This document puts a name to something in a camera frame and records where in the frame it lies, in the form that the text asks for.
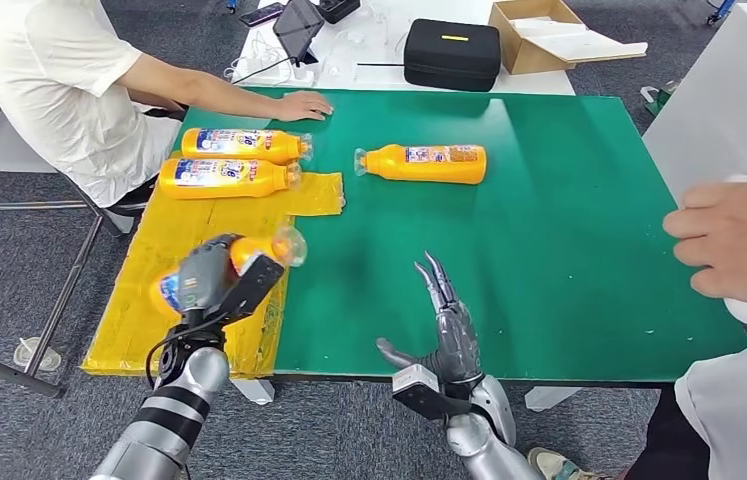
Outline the person's hand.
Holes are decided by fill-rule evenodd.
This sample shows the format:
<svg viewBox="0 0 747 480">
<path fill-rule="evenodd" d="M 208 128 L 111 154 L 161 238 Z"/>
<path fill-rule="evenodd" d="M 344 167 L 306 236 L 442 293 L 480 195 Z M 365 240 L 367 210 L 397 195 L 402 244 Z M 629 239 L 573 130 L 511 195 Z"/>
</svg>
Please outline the person's hand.
<svg viewBox="0 0 747 480">
<path fill-rule="evenodd" d="M 691 287 L 710 298 L 747 302 L 747 182 L 691 188 L 663 220 L 673 254 L 695 267 Z"/>
</svg>

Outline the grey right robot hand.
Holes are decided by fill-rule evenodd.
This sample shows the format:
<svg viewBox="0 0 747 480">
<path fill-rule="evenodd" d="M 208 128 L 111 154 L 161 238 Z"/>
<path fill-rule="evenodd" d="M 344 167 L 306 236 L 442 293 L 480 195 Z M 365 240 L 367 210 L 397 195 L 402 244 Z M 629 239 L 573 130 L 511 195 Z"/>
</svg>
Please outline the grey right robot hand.
<svg viewBox="0 0 747 480">
<path fill-rule="evenodd" d="M 477 335 L 467 306 L 458 297 L 445 269 L 428 251 L 424 257 L 429 267 L 414 262 L 428 291 L 437 335 L 437 347 L 422 356 L 412 356 L 398 351 L 386 338 L 376 339 L 376 348 L 386 362 L 403 369 L 422 365 L 439 380 L 458 384 L 480 377 Z"/>
</svg>

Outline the person's right hand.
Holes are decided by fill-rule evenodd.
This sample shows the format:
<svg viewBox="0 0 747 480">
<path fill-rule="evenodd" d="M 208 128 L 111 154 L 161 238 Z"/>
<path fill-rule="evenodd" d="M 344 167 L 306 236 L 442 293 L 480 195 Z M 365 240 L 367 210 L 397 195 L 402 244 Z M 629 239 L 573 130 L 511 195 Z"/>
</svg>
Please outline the person's right hand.
<svg viewBox="0 0 747 480">
<path fill-rule="evenodd" d="M 320 93 L 296 91 L 287 93 L 276 101 L 273 118 L 284 122 L 306 119 L 324 121 L 333 111 L 332 105 Z"/>
</svg>

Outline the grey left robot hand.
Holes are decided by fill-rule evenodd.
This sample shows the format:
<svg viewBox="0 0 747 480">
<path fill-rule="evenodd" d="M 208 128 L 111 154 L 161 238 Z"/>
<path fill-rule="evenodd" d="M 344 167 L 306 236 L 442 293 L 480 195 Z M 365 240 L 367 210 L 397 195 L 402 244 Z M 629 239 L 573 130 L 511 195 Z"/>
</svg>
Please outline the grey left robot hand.
<svg viewBox="0 0 747 480">
<path fill-rule="evenodd" d="M 194 247 L 178 268 L 177 301 L 183 316 L 206 314 L 219 308 L 235 283 L 231 247 L 237 234 L 220 234 Z"/>
</svg>

